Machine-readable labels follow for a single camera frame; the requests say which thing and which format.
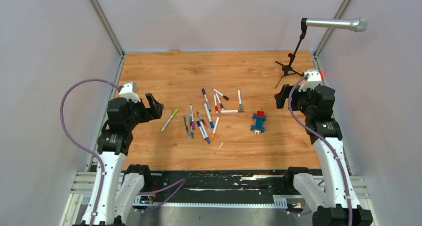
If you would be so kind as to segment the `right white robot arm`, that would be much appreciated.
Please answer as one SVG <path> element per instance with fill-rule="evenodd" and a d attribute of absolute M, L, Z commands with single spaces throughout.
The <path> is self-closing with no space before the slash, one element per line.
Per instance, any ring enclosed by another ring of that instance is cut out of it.
<path fill-rule="evenodd" d="M 333 118 L 335 90 L 318 85 L 304 92 L 299 86 L 284 85 L 275 95 L 276 106 L 300 111 L 306 118 L 301 123 L 317 152 L 324 189 L 316 183 L 306 167 L 289 167 L 284 181 L 287 193 L 300 192 L 312 212 L 314 226 L 369 226 L 370 210 L 362 208 L 353 189 L 343 150 L 342 133 Z"/>

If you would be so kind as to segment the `dark green cap pen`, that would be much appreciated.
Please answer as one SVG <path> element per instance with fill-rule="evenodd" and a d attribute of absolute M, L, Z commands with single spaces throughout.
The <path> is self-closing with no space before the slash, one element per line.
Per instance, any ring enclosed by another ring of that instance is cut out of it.
<path fill-rule="evenodd" d="M 192 127 L 192 116 L 191 116 L 190 113 L 188 113 L 188 118 L 189 118 L 188 122 L 189 122 L 189 126 L 190 126 L 191 139 L 193 139 L 194 138 L 194 129 Z"/>

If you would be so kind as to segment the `clear cap grey pen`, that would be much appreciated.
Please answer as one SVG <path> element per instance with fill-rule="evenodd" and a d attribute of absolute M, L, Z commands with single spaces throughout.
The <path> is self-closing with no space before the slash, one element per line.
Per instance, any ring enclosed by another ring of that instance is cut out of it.
<path fill-rule="evenodd" d="M 184 124 L 185 124 L 185 129 L 186 129 L 187 141 L 191 142 L 190 127 L 187 121 L 187 117 L 183 115 L 183 119 L 184 119 Z"/>

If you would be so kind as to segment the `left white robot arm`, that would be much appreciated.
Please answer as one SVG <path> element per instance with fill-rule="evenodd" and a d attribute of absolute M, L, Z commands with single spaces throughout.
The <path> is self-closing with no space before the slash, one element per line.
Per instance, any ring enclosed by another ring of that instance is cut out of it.
<path fill-rule="evenodd" d="M 142 101 L 135 102 L 118 97 L 108 102 L 107 121 L 104 123 L 98 143 L 98 168 L 88 207 L 82 216 L 81 226 L 124 226 L 136 194 L 152 188 L 150 169 L 147 165 L 132 164 L 121 176 L 127 159 L 132 131 L 140 124 L 160 119 L 163 104 L 151 93 Z"/>

